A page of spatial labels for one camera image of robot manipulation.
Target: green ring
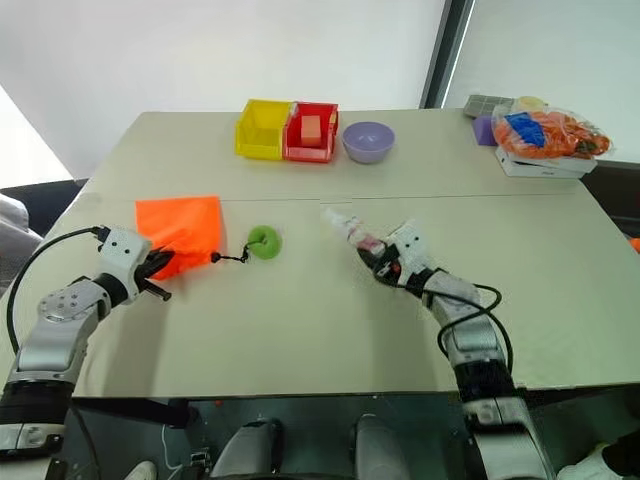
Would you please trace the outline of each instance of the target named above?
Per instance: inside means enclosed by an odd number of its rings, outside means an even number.
[[[247,244],[249,244],[249,251],[256,257],[269,260],[280,253],[282,239],[273,228],[259,225],[249,232]]]

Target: black drawstring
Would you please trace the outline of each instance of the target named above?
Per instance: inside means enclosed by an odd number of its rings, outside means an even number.
[[[231,256],[227,256],[227,255],[222,255],[218,252],[213,252],[211,254],[211,262],[212,263],[217,263],[220,260],[235,260],[236,262],[240,262],[240,263],[247,263],[247,260],[249,260],[249,247],[255,243],[262,243],[260,241],[256,241],[256,242],[249,242],[246,243],[244,245],[244,247],[242,247],[242,256],[241,257],[231,257]]]

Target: purple bowl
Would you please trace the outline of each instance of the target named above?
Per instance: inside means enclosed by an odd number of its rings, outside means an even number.
[[[342,133],[342,143],[347,154],[358,163],[382,161],[395,141],[393,130],[377,122],[354,123]]]

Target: blue package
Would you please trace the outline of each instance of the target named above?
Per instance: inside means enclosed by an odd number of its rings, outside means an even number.
[[[538,122],[533,120],[527,112],[505,115],[507,122],[511,125],[520,138],[526,143],[536,147],[544,147],[544,132]]]

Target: orange cloth bag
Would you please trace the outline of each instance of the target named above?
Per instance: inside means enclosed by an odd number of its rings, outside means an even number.
[[[222,216],[218,197],[168,198],[136,202],[138,233],[153,249],[175,252],[153,278],[164,280],[190,268],[211,263],[220,246]]]

